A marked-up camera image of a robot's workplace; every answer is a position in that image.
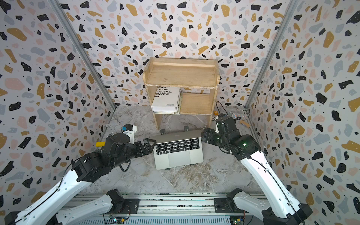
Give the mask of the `silver laptop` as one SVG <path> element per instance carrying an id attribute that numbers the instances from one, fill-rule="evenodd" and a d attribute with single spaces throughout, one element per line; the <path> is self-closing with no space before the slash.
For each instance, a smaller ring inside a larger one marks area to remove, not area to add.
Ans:
<path id="1" fill-rule="evenodd" d="M 156 169 L 202 163 L 201 132 L 192 130 L 151 137 L 157 142 L 154 150 Z"/>

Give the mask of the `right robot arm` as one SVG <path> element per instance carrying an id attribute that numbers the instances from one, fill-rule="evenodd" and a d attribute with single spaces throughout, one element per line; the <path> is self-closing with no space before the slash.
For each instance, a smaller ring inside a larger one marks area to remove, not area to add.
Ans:
<path id="1" fill-rule="evenodd" d="M 265 225 L 304 224 L 312 214 L 308 204 L 300 203 L 286 189 L 251 135 L 242 136 L 238 130 L 221 133 L 205 128 L 201 138 L 204 143 L 217 146 L 224 153 L 235 156 L 251 173 L 266 196 L 266 200 L 259 200 L 236 188 L 226 196 L 229 210 L 249 212 Z"/>

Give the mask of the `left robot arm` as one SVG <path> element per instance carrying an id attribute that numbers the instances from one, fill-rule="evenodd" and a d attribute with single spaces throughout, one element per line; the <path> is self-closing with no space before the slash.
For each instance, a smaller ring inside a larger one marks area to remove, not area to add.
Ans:
<path id="1" fill-rule="evenodd" d="M 94 214 L 121 212 L 123 197 L 119 191 L 111 190 L 99 200 L 74 208 L 75 215 L 61 213 L 60 210 L 76 194 L 109 174 L 114 168 L 130 164 L 134 158 L 153 153 L 156 140 L 145 138 L 131 143 L 123 133 L 109 135 L 98 150 L 87 153 L 71 161 L 72 168 L 63 175 L 61 181 L 23 211 L 9 213 L 6 225 L 65 225 L 77 223 L 82 218 Z"/>

